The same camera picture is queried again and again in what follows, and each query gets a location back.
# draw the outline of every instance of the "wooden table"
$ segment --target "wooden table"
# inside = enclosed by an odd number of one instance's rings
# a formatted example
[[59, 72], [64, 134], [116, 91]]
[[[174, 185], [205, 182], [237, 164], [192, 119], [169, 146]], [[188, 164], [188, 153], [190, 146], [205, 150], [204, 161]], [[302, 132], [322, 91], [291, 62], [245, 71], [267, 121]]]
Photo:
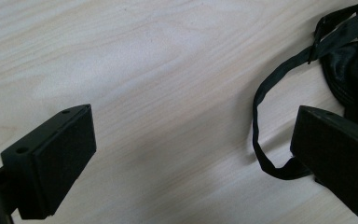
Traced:
[[[322, 15], [355, 3], [0, 1], [0, 152], [87, 103], [98, 144], [55, 216], [15, 222], [358, 223], [311, 176], [263, 173], [250, 142], [260, 82], [311, 44]], [[278, 166], [299, 105], [342, 113], [318, 63], [260, 106]]]

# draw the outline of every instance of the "light wood surface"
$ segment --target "light wood surface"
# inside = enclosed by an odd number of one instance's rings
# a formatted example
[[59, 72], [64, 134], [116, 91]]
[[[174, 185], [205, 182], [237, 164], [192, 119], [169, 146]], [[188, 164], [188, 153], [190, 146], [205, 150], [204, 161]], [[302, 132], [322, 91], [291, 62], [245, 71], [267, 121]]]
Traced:
[[[358, 223], [311, 176], [264, 174], [250, 142], [260, 82], [311, 44], [322, 15], [355, 3], [0, 1], [0, 152], [87, 103], [98, 144], [55, 216], [15, 222]], [[278, 166], [299, 105], [342, 112], [318, 63], [260, 106]]]

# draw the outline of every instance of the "screw hole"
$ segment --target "screw hole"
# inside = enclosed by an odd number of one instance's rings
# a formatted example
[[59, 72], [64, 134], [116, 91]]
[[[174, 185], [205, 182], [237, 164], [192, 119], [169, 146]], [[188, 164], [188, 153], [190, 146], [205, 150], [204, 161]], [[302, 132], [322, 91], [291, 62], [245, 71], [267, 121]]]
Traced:
[[17, 150], [16, 150], [16, 152], [19, 154], [25, 153], [27, 151], [28, 151], [28, 147], [20, 147], [20, 148], [17, 148]]

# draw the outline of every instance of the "black fabric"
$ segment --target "black fabric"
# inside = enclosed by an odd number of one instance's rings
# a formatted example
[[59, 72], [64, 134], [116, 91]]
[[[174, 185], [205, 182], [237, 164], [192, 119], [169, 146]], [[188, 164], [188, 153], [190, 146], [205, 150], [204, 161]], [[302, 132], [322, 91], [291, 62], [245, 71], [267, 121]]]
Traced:
[[345, 117], [358, 123], [358, 41], [352, 42], [356, 38], [358, 39], [358, 5], [333, 12], [318, 22], [313, 46], [302, 50], [278, 66], [261, 83], [253, 104], [253, 145], [263, 171], [284, 180], [311, 174], [311, 171], [297, 158], [291, 158], [282, 168], [276, 168], [258, 143], [257, 107], [264, 100], [267, 92], [293, 68], [321, 58], [332, 93], [346, 107]]

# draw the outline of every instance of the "black bag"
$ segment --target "black bag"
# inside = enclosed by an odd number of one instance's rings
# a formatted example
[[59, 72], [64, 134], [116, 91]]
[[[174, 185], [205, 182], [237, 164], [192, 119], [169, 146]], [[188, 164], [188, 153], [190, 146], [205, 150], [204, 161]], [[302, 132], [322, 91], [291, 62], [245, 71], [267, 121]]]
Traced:
[[[356, 151], [358, 148], [347, 150], [347, 147], [358, 147], [358, 131], [355, 131], [358, 130], [358, 5], [341, 9], [321, 18], [316, 26], [314, 36], [315, 41], [312, 46], [302, 50], [296, 56], [278, 66], [278, 68], [261, 83], [255, 94], [253, 104], [253, 145], [255, 155], [263, 171], [276, 178], [290, 180], [312, 173], [314, 173], [317, 178], [319, 178], [319, 175], [322, 176], [325, 181], [322, 180], [324, 185], [330, 188], [341, 201], [358, 215], [358, 200], [345, 198], [348, 197], [345, 196], [345, 194], [354, 193], [355, 191], [358, 193], [358, 183], [354, 183], [352, 186], [346, 184], [347, 182], [358, 181], [358, 177], [356, 177], [358, 176], [358, 151]], [[340, 103], [345, 106], [344, 118], [346, 120], [336, 117], [331, 119], [327, 117], [327, 114], [331, 115], [330, 113], [324, 113], [325, 111], [319, 109], [301, 106], [291, 147], [295, 156], [282, 168], [276, 168], [267, 158], [258, 143], [257, 107], [263, 101], [267, 92], [271, 90], [287, 72], [303, 63], [310, 63], [318, 59], [323, 67], [324, 77], [331, 92]], [[307, 127], [307, 130], [313, 130], [313, 132], [303, 134], [304, 127]], [[324, 139], [320, 133], [316, 133], [315, 130], [318, 132], [327, 132], [325, 130], [330, 130], [328, 131], [330, 132], [329, 134], [334, 133], [332, 136], [336, 138], [335, 140], [337, 140], [337, 142], [341, 141], [341, 138], [345, 138], [342, 141], [345, 142], [348, 140], [348, 143], [346, 145], [340, 144], [340, 147], [337, 148], [324, 148], [324, 150], [318, 151], [319, 147], [331, 147], [337, 143], [331, 143], [332, 140], [330, 140], [328, 144], [323, 145], [323, 141], [326, 142], [327, 140]], [[307, 142], [307, 144], [315, 145], [313, 146], [315, 149], [310, 149], [309, 145], [301, 146], [308, 148], [308, 151], [298, 149], [299, 142]], [[315, 153], [322, 153], [323, 155], [317, 157]], [[330, 155], [331, 158], [328, 158], [326, 163], [324, 163], [323, 158], [325, 158], [326, 155]], [[349, 165], [345, 164], [348, 163], [349, 160], [357, 161], [356, 167], [352, 166], [351, 169], [345, 168], [345, 166]], [[336, 172], [331, 173], [329, 169], [334, 169]], [[330, 174], [330, 176], [325, 177], [324, 174], [327, 173]]]

